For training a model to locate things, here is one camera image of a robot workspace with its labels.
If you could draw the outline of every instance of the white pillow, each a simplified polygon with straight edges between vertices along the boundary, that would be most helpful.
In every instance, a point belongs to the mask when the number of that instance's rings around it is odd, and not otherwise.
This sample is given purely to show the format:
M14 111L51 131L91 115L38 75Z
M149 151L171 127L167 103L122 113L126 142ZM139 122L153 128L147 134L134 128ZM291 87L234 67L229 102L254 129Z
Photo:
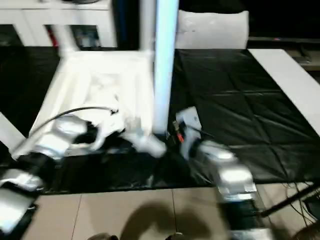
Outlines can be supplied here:
M177 49L245 49L248 37L248 11L221 14L179 10Z

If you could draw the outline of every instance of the black cable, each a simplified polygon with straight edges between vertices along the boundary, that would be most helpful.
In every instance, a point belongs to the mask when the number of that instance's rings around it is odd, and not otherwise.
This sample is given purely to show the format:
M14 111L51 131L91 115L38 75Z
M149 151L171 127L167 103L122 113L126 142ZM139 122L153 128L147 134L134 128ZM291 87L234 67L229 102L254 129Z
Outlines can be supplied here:
M225 145L225 144L222 144L219 140L217 140L217 138L216 138L214 135L212 135L212 134L210 134L210 133L208 133L208 132L206 132L206 131L197 129L197 128L195 128L195 127L193 127L193 126L190 126L190 125L185 125L185 126L186 126L187 128L191 128L191 129L197 131L198 133L201 133L201 134L203 134L203 135L205 135L205 136L207 136L207 137L212 138L216 143L218 143L218 144L221 145L221 147L220 147L221 149L228 149L228 150L232 151L229 146L227 146L227 145Z
M206 135L206 136L208 136L208 137L210 137L210 138L213 138L214 140L217 140L217 138L216 138L215 136L213 136L212 134L210 134L210 133L208 133L208 132L206 132L206 131L203 131L203 130L201 130L201 129L197 129L197 128L195 128L195 127L193 127L193 126L190 126L190 125L186 125L186 126L187 126L188 128L191 128L191 129L193 129L193 130L195 130L195 131L203 134L203 135Z
M298 188L297 183L294 183L294 185L295 185L296 191L299 193L300 191L299 191L299 188ZM305 224L306 227L308 227L307 220L306 220L306 216L305 216L305 213L304 213L304 209L303 209L303 207L302 207L301 198L299 198L299 205L300 205L300 209L301 209L301 213L302 213L302 217L303 217L304 224Z
M40 126L38 126L35 130L33 130L29 137L25 138L24 140L22 140L12 151L11 155L13 155L19 148L21 148L27 141L28 139L30 139L33 135L35 135L37 132L39 132L39 130L41 130L44 126L46 126L48 123L50 123L53 120L56 120L58 118L60 118L63 115L67 115L70 113L74 113L74 112L78 112L78 111L82 111L82 110L88 110L88 109L98 109L98 110L106 110L111 112L111 114L114 114L117 112L117 110L113 110L109 107L104 107L104 106L84 106L84 107L78 107L78 108L74 108L74 109L70 109L64 112L61 112L59 114L57 114L56 116L49 118L47 121L45 121L44 123L42 123Z
M292 189L293 187L290 186L288 183L287 183L287 186L285 186L284 184L282 184L284 187L285 187L285 197L288 199L289 198L289 195L288 195L288 189ZM297 210L295 208L295 206L293 206L292 203L290 203L290 206L292 207L292 209L297 213L299 214L302 218L303 218L303 221L306 225L306 227L308 226L307 224L307 220L311 223L314 223L314 221L310 220L308 217L305 216L304 212L303 212L303 208L302 208L302 202L301 202L301 199L299 199L299 202L301 203L300 207L301 207L301 212L299 210Z

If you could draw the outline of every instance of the white pole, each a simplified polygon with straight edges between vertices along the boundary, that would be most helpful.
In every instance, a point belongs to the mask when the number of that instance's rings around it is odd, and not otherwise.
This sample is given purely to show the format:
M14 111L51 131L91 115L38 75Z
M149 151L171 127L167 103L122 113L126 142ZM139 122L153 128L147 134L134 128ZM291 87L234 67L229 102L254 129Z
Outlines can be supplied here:
M179 0L156 1L153 131L157 134L164 134L168 126L178 10Z

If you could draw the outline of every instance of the beige floor tile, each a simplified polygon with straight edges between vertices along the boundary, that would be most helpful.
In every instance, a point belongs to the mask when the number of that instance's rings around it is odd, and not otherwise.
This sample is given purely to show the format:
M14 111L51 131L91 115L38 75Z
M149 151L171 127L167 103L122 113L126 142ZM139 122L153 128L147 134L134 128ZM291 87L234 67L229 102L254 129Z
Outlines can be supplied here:
M175 232L172 190L83 194L73 240L102 232L121 240L164 240Z
M23 240L71 240L80 194L42 196L39 209Z
M227 229L221 218L214 188L173 190L176 226L192 240L227 239Z
M288 196L296 193L294 184L291 184L293 188L288 189ZM307 185L304 183L299 183L299 189L305 188ZM273 205L286 199L286 188L282 184L263 184L257 186L258 192L264 206L266 208L272 207ZM299 201L293 203L293 206L300 212ZM278 234L282 235L283 238L293 236L296 232L304 228L305 222L301 215L294 211L294 209L289 205L278 212L275 212L269 216L272 227L276 228Z

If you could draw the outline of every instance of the black plastic sheet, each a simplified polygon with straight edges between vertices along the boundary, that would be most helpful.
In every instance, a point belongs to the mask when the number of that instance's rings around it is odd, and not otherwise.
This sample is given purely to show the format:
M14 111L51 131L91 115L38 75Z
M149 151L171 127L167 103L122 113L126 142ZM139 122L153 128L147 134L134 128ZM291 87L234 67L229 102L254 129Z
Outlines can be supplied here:
M319 136L247 50L180 50L175 67L203 130L231 147L256 183L319 179Z
M59 58L53 48L38 47L7 59L0 61L1 84L14 94L0 92L3 100L11 99L9 105L1 101L1 111L27 134ZM176 51L170 121L190 106L196 106L203 130L231 147L256 183L319 180L319 136L247 50ZM2 170L10 161L2 161ZM126 154L66 157L47 193L207 185L191 176L175 151L157 159L130 149Z

